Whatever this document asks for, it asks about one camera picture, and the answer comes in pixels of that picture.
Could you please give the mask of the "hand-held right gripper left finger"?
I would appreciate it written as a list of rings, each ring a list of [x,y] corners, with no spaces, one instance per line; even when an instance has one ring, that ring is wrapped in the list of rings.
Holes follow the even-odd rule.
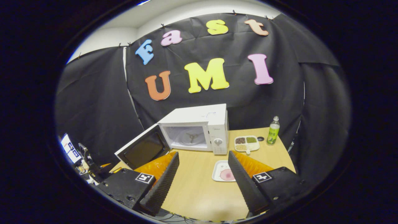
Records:
[[[125,207],[151,216],[159,213],[179,167],[179,153],[171,152],[131,170],[122,168],[97,185]]]

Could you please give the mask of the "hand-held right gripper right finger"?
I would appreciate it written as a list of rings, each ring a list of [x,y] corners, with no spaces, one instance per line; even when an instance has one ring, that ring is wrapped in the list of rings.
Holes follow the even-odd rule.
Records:
[[[302,203],[311,183],[286,166],[269,166],[236,151],[228,164],[253,216],[273,217]]]

